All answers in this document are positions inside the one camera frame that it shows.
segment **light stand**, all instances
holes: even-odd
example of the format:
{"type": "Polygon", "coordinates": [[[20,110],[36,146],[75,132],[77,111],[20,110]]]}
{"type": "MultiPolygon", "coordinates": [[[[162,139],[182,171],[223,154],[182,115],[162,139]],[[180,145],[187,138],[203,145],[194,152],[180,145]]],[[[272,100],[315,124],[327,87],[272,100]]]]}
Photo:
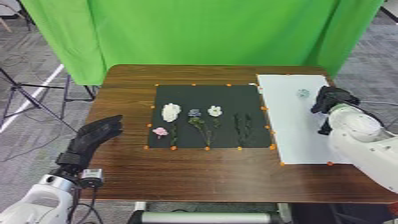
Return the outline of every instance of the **light stand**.
{"type": "Polygon", "coordinates": [[[18,83],[13,80],[13,78],[11,78],[8,72],[4,71],[2,68],[0,68],[0,73],[4,75],[6,81],[11,84],[9,99],[8,99],[8,103],[6,103],[4,115],[2,115],[2,118],[0,118],[0,129],[2,129],[2,126],[4,126],[4,121],[6,121],[6,119],[9,117],[13,117],[15,115],[22,114],[24,112],[27,112],[32,109],[41,109],[54,116],[54,118],[59,120],[59,122],[68,126],[68,128],[73,130],[73,132],[77,133],[77,130],[73,129],[72,125],[64,122],[63,118],[57,116],[57,114],[54,113],[54,111],[43,105],[41,100],[38,100],[34,98],[34,96],[31,95],[31,93],[24,89],[24,87],[38,87],[38,88],[45,88],[47,89],[47,92],[48,92],[50,89],[64,89],[64,87],[41,86],[41,85],[31,85],[31,84],[18,83]],[[27,98],[29,102],[32,103],[32,107],[27,108],[25,110],[22,110],[20,112],[8,114],[9,113],[9,106],[11,106],[11,102],[13,102],[13,98],[15,98],[16,91],[22,93],[22,95],[27,98]]]}

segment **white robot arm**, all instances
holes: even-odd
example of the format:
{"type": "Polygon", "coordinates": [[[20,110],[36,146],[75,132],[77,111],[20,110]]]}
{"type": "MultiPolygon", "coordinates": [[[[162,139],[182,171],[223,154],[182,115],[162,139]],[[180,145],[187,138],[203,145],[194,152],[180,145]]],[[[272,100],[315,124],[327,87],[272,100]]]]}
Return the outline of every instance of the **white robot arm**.
{"type": "Polygon", "coordinates": [[[359,108],[359,99],[334,88],[320,90],[313,113],[329,113],[320,134],[329,134],[329,146],[390,191],[398,193],[398,136],[359,108]]]}
{"type": "Polygon", "coordinates": [[[0,213],[0,224],[70,224],[80,188],[102,186],[102,170],[88,170],[91,158],[104,142],[121,134],[118,115],[88,124],[72,140],[68,150],[59,155],[59,168],[41,178],[24,199],[0,213]],[[40,205],[43,199],[57,205],[40,205]]]}

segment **green backdrop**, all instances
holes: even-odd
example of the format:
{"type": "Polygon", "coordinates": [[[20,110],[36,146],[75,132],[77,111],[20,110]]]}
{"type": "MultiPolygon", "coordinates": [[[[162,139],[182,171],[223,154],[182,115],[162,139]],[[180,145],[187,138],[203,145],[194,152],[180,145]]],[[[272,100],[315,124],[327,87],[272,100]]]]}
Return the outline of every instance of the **green backdrop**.
{"type": "Polygon", "coordinates": [[[24,0],[79,84],[116,64],[311,65],[336,75],[384,0],[24,0]]]}

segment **gray carpet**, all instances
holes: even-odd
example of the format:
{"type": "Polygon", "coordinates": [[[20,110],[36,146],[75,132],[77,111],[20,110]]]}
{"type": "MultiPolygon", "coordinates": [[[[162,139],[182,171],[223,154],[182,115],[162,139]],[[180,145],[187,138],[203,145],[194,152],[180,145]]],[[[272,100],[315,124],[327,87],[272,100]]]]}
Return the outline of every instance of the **gray carpet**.
{"type": "MultiPolygon", "coordinates": [[[[40,84],[50,76],[59,60],[40,32],[27,31],[24,20],[6,20],[13,28],[8,33],[0,27],[0,66],[11,73],[20,82],[40,84]]],[[[384,13],[379,13],[370,29],[359,41],[347,64],[340,71],[336,84],[349,89],[354,95],[377,102],[398,103],[398,27],[384,13]]],[[[59,74],[54,85],[63,86],[66,71],[59,74]]],[[[6,105],[9,84],[0,80],[0,113],[6,105]]],[[[72,89],[73,97],[86,97],[82,87],[72,89]]],[[[52,90],[45,103],[56,112],[61,110],[63,91],[52,90]]],[[[20,107],[22,97],[16,98],[13,111],[20,107]]],[[[384,104],[365,104],[365,108],[379,115],[382,121],[390,123],[398,117],[397,107],[384,104]]],[[[84,124],[89,113],[91,103],[68,103],[66,122],[73,127],[84,124]]],[[[34,110],[22,115],[13,122],[11,127],[0,134],[0,160],[34,148],[29,154],[0,162],[0,211],[20,200],[32,184],[38,182],[43,174],[52,169],[54,160],[59,152],[66,149],[72,131],[63,128],[57,121],[43,111],[34,110]]],[[[98,201],[105,223],[127,223],[134,202],[130,201],[98,201]]],[[[276,205],[271,203],[151,203],[150,210],[173,211],[226,211],[255,212],[271,211],[276,205]]]]}

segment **white paper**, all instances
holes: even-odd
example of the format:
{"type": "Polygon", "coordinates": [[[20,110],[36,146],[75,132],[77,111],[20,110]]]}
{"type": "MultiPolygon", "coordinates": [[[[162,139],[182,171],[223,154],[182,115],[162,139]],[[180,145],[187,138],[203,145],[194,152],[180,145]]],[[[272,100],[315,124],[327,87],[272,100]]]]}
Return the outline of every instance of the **white paper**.
{"type": "Polygon", "coordinates": [[[329,86],[322,75],[258,75],[263,99],[269,107],[272,130],[281,161],[285,164],[349,163],[327,144],[327,136],[318,130],[327,118],[311,113],[322,86],[329,86]],[[308,98],[299,90],[310,91],[308,98]]]}

